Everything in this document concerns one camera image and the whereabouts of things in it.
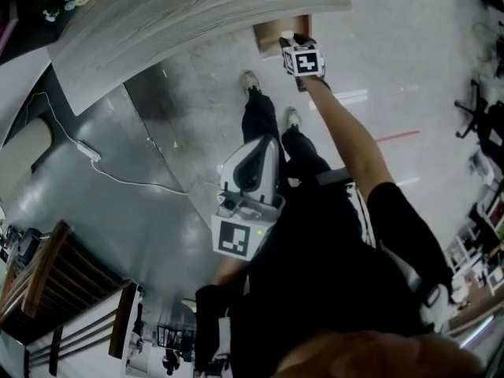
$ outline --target white sneaker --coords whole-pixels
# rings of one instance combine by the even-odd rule
[[[249,97],[250,90],[254,88],[261,92],[261,84],[259,83],[258,77],[251,70],[246,70],[239,78],[239,82],[242,84],[243,91],[245,95]]]
[[[301,115],[296,108],[289,106],[285,109],[285,130],[290,128],[300,129],[302,124]]]

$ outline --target gray floor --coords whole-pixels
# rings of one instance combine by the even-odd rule
[[[476,136],[455,138],[465,117],[454,107],[483,71],[485,40],[473,29],[489,16],[479,0],[352,0],[345,13],[312,16],[312,36],[327,63],[326,80],[342,103],[380,143],[396,182],[446,247],[480,196],[469,173]],[[176,178],[209,222],[215,210],[217,166],[243,143],[246,98],[239,74],[252,69],[276,105],[298,108],[302,130],[334,168],[343,163],[308,94],[299,94],[280,57],[263,60],[251,28],[212,39],[170,57],[126,86]]]
[[[75,117],[50,72],[36,87],[47,91],[68,133],[102,155],[101,167],[127,180],[179,188],[152,143],[124,87]],[[43,96],[30,117],[47,111]],[[120,275],[146,288],[145,319],[151,323],[194,322],[182,297],[211,279],[216,257],[209,229],[191,201],[156,187],[118,184],[96,173],[45,112],[54,143],[10,206],[8,221],[49,231],[59,219],[75,228],[92,253]]]

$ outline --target tile floor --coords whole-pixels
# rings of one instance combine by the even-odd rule
[[[480,180],[468,167],[476,137],[455,138],[465,119],[453,103],[468,94],[469,80],[479,70],[477,57],[488,35],[474,32],[473,24],[489,21],[488,14],[479,0],[352,4],[349,12],[313,16],[312,36],[327,63],[326,80],[376,139],[415,132],[384,141],[380,148],[406,196],[447,246],[480,194]],[[308,94],[297,92],[279,57],[261,59],[248,28],[147,70],[164,79],[160,85],[170,101],[153,137],[183,187],[218,183],[217,165],[243,143],[246,99],[238,78],[244,69],[260,76],[278,121],[285,107],[298,108],[303,132],[332,167],[341,167]],[[216,191],[205,184],[191,194],[207,222]]]

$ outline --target black pants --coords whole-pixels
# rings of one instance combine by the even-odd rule
[[[242,120],[243,140],[250,142],[265,134],[272,135],[280,147],[280,190],[287,186],[287,178],[297,178],[304,184],[315,183],[315,176],[330,170],[328,163],[317,154],[313,143],[297,128],[290,128],[282,135],[283,148],[291,160],[285,161],[281,150],[280,133],[276,125],[275,106],[261,92],[252,90],[245,106]]]

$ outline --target person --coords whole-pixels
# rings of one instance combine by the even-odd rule
[[[376,241],[413,266],[426,287],[450,287],[439,244],[395,185],[375,140],[325,82],[302,81],[367,204]],[[287,204],[251,262],[224,257],[212,285],[196,293],[196,370],[211,361],[219,346],[216,320],[227,315],[235,378],[478,376],[474,356],[429,334],[420,299],[398,266],[363,242],[346,188],[318,185],[316,176],[330,167],[302,134],[299,112],[287,109],[280,138],[257,76],[247,71],[241,84],[248,97],[245,143],[270,134],[289,155],[287,162],[280,154],[279,172]],[[289,178],[300,184],[290,187]]]

